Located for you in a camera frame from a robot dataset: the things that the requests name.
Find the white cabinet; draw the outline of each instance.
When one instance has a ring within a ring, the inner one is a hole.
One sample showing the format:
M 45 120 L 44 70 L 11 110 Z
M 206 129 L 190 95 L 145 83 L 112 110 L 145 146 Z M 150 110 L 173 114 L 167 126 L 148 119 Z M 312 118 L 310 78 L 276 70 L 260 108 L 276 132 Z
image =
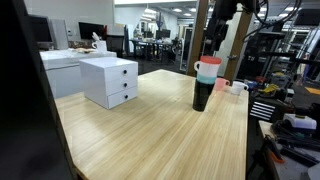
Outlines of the white cabinet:
M 138 63 L 116 57 L 80 60 L 84 95 L 111 109 L 137 96 Z

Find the red cup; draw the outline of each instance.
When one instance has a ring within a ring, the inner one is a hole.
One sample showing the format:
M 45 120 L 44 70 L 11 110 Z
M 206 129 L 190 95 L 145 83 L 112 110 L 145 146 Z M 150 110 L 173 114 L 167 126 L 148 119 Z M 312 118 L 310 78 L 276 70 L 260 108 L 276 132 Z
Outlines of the red cup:
M 222 91 L 224 87 L 228 86 L 229 84 L 230 84 L 230 81 L 223 78 L 217 78 L 213 89 L 217 91 Z

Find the wooden table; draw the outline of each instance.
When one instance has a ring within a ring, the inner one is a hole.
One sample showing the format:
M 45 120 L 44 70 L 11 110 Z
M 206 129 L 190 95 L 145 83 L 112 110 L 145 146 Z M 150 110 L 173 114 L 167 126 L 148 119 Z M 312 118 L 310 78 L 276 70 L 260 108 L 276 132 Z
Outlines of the wooden table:
M 111 110 L 83 93 L 56 100 L 74 164 L 88 179 L 245 179 L 248 93 L 213 91 L 192 109 L 194 77 L 158 70 Z

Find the pink cap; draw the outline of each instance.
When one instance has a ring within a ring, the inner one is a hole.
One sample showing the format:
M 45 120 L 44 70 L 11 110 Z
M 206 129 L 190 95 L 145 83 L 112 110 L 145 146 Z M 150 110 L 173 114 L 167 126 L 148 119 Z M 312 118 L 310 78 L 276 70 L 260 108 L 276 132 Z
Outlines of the pink cap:
M 200 61 L 207 64 L 221 64 L 221 59 L 213 56 L 201 56 Z

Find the white cup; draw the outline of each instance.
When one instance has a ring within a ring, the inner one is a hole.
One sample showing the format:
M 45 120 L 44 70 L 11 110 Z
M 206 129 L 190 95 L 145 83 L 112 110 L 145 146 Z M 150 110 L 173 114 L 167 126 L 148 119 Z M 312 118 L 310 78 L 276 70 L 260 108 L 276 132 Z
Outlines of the white cup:
M 91 45 L 92 45 L 92 47 L 94 49 L 97 49 L 97 51 L 99 53 L 107 52 L 107 43 L 106 43 L 106 41 L 96 41 L 96 42 L 93 42 Z
M 217 77 L 219 66 L 220 64 L 208 64 L 201 61 L 194 63 L 194 69 L 198 74 L 206 77 Z
M 233 81 L 231 87 L 231 94 L 240 95 L 242 90 L 248 90 L 249 87 L 245 83 L 239 81 Z

